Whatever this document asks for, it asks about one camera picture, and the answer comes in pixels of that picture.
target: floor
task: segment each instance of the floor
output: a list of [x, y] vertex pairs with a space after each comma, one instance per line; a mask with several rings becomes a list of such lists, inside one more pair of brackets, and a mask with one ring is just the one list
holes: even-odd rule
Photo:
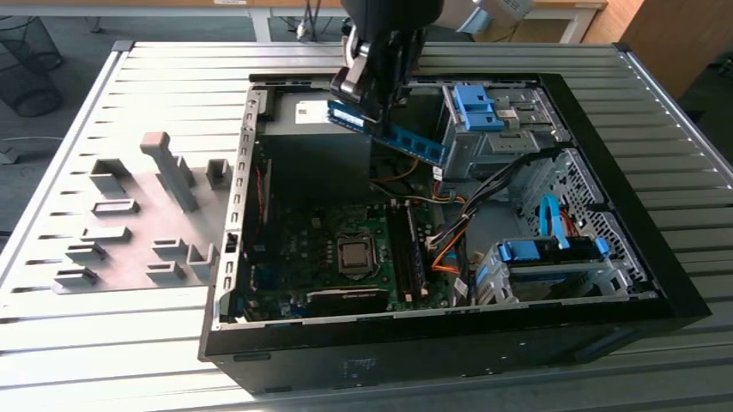
[[[45, 23], [66, 58], [66, 63], [53, 73], [65, 104], [42, 118], [21, 118], [0, 105], [0, 139], [66, 135], [115, 41], [254, 41], [253, 23], [245, 17], [105, 18], [105, 31], [98, 34], [89, 33], [82, 18], [45, 18]], [[328, 19], [320, 19], [318, 23], [326, 27]], [[272, 29], [276, 41], [294, 41], [285, 22], [273, 20]], [[338, 41], [340, 29], [341, 21], [334, 19], [320, 39]], [[432, 31], [430, 39], [469, 41], [464, 35], [438, 27]], [[733, 139], [727, 138], [732, 100], [733, 80], [719, 77], [712, 70], [701, 75], [681, 99], [685, 110], [705, 112], [700, 127], [730, 159], [733, 159]], [[21, 159], [15, 165], [0, 166], [0, 231], [14, 229], [58, 145], [59, 142], [42, 139], [13, 142]], [[6, 241], [7, 238], [0, 237], [0, 251]]]

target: motherboard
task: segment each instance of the motherboard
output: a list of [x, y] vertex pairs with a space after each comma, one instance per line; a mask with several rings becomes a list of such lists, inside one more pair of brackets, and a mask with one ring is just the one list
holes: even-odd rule
[[448, 307], [448, 279], [424, 264], [428, 203], [369, 203], [280, 213], [278, 251], [250, 279], [253, 320]]

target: ram slot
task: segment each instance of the ram slot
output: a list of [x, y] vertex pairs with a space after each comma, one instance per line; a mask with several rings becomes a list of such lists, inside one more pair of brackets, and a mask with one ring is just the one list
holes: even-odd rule
[[428, 294], [428, 289], [416, 221], [409, 206], [394, 204], [388, 208], [388, 225], [400, 300], [416, 303]]
[[428, 281], [425, 276], [424, 266], [424, 251], [421, 241], [417, 236], [416, 216], [413, 215], [413, 207], [408, 204], [408, 223], [410, 226], [410, 250], [413, 252], [413, 275], [410, 276], [410, 286], [413, 293], [422, 298], [428, 296]]

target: wastebasket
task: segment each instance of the wastebasket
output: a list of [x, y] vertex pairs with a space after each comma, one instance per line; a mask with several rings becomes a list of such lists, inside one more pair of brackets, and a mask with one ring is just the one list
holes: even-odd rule
[[15, 47], [23, 51], [30, 47], [31, 59], [25, 64], [33, 70], [57, 69], [65, 61], [39, 17], [0, 15], [0, 43], [6, 44], [13, 53]]
[[23, 117], [34, 118], [57, 110], [61, 92], [49, 73], [37, 66], [25, 42], [0, 41], [0, 100]]

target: slotted metal surface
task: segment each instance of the slotted metal surface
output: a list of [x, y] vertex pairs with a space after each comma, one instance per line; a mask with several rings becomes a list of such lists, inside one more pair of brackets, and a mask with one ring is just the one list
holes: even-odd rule
[[[141, 130], [167, 130], [173, 151], [187, 161], [191, 156], [190, 163], [234, 156], [249, 75], [333, 73], [340, 56], [337, 45], [253, 43], [138, 43], [130, 53], [113, 53], [0, 257], [3, 409], [731, 410], [730, 167], [633, 55], [611, 46], [429, 45], [422, 70], [567, 77], [714, 310], [672, 336], [581, 367], [254, 400], [197, 360], [205, 288], [59, 296], [49, 278], [29, 276], [29, 257], [66, 245], [35, 236], [59, 219], [49, 215], [47, 200], [58, 199], [54, 210], [85, 202], [89, 182], [70, 170], [74, 161], [115, 153]], [[73, 216], [63, 217], [54, 224], [74, 227]]]

